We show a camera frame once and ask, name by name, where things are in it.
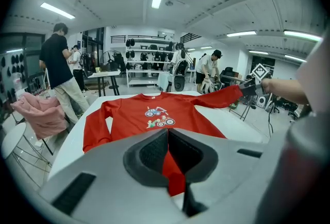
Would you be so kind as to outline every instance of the beige pants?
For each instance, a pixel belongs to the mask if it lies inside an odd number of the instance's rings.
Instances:
[[[82,111],[86,111],[89,108],[88,102],[83,96],[83,93],[81,92],[79,85],[75,78],[71,78],[67,82],[64,82],[61,85],[58,85],[54,88],[56,92],[56,97],[58,101],[60,102],[63,111],[66,113],[66,115],[69,117],[69,119],[76,124],[78,122],[78,118],[75,114],[75,112],[72,109],[69,96],[78,103],[78,105],[81,107]]]

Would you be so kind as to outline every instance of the black cap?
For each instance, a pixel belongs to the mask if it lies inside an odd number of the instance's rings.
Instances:
[[[220,50],[214,50],[214,52],[213,52],[212,55],[215,55],[217,58],[221,58],[222,57]]]

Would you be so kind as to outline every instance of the white stool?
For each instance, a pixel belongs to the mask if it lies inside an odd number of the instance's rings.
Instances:
[[[46,164],[49,165],[49,167],[52,166],[52,164],[40,153],[38,152],[35,147],[30,143],[30,141],[25,137],[24,132],[26,129],[26,124],[25,123],[20,123],[18,125],[16,125],[10,132],[8,132],[3,140],[2,146],[1,146],[1,154],[2,157],[4,158],[4,160],[6,160],[10,155],[12,155],[14,157],[14,159],[17,161],[18,165],[20,166],[20,168],[27,174],[27,176],[33,181],[34,184],[36,184],[38,187],[40,187],[34,180],[33,178],[29,175],[29,173],[25,170],[25,168],[23,167],[23,165],[21,164],[19,159],[22,159],[23,161],[25,161],[26,163],[34,166],[35,168],[38,168],[44,172],[49,173],[49,171],[42,169],[28,161],[26,161],[25,159],[23,159],[22,157],[20,157],[18,154],[16,154],[14,152],[15,148],[17,147],[18,149],[22,150],[23,152],[27,153],[28,155],[40,159],[41,161],[45,162]],[[21,149],[20,147],[17,146],[17,144],[20,142],[21,138],[24,137],[24,139],[26,140],[26,142],[29,144],[29,146],[32,148],[32,150],[37,153],[39,155],[39,157],[34,156],[33,154]]]

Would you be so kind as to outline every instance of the black shorts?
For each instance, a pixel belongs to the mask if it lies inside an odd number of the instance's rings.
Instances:
[[[196,84],[202,84],[204,78],[205,78],[204,74],[196,72]]]

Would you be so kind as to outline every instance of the red sweatshirt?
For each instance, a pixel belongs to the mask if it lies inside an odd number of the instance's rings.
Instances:
[[[83,151],[160,128],[180,128],[225,138],[194,105],[225,108],[242,96],[237,85],[201,95],[189,96],[162,92],[159,96],[137,96],[106,101],[86,118]],[[112,117],[111,133],[105,119]],[[162,174],[169,178],[171,196],[184,192],[185,178],[168,152]]]

